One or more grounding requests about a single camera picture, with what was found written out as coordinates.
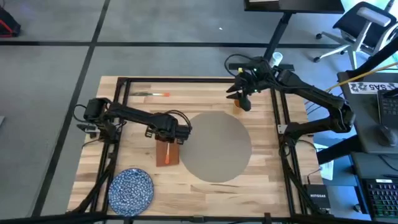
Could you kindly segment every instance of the keyboard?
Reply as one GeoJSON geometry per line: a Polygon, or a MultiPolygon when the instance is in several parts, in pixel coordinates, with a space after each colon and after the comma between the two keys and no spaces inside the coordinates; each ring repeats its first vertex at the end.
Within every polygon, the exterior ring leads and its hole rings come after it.
{"type": "Polygon", "coordinates": [[[374,218],[398,218],[398,179],[363,179],[366,203],[374,218]]]}
{"type": "Polygon", "coordinates": [[[379,104],[380,123],[390,127],[398,128],[398,98],[386,96],[387,90],[377,92],[377,102],[379,104]]]}

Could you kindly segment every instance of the mouse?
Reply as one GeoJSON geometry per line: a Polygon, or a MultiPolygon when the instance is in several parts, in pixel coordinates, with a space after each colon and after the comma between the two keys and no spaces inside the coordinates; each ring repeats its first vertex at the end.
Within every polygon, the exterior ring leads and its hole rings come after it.
{"type": "Polygon", "coordinates": [[[384,125],[376,126],[376,139],[382,146],[394,147],[398,143],[397,134],[384,125]]]}

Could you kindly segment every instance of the bracket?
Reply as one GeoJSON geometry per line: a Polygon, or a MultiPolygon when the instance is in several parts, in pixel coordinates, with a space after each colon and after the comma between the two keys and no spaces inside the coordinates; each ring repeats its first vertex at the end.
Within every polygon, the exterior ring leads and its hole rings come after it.
{"type": "Polygon", "coordinates": [[[278,133],[284,134],[286,131],[287,125],[286,124],[278,124],[278,133]]]}

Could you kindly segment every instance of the chair base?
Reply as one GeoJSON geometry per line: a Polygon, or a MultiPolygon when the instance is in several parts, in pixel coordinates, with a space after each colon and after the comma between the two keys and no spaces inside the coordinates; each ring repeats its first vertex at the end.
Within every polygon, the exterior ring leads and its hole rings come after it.
{"type": "MultiPolygon", "coordinates": [[[[335,42],[341,44],[341,46],[331,50],[330,52],[323,54],[319,57],[315,57],[313,59],[313,62],[318,63],[322,58],[327,57],[327,56],[331,56],[333,54],[336,53],[340,53],[341,55],[343,55],[345,52],[348,52],[348,56],[349,56],[349,60],[351,62],[351,66],[353,69],[357,68],[357,62],[356,62],[356,52],[353,49],[353,44],[354,41],[351,40],[351,37],[348,34],[345,34],[344,32],[341,32],[341,36],[342,37],[346,37],[346,38],[341,38],[341,37],[337,37],[333,34],[327,33],[327,32],[322,32],[321,34],[317,34],[316,35],[316,39],[319,40],[321,39],[323,36],[328,37],[329,39],[334,40],[335,42]]],[[[367,49],[366,47],[361,47],[361,50],[359,51],[361,53],[365,53],[367,55],[373,55],[373,52],[370,51],[370,49],[367,49]]]]}

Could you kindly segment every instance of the black box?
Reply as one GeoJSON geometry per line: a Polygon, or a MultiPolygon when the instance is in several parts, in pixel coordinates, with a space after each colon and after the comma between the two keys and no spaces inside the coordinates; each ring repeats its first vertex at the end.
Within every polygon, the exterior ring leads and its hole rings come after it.
{"type": "Polygon", "coordinates": [[[328,190],[325,185],[305,185],[305,188],[311,197],[312,201],[320,207],[321,210],[330,212],[330,202],[328,190]]]}

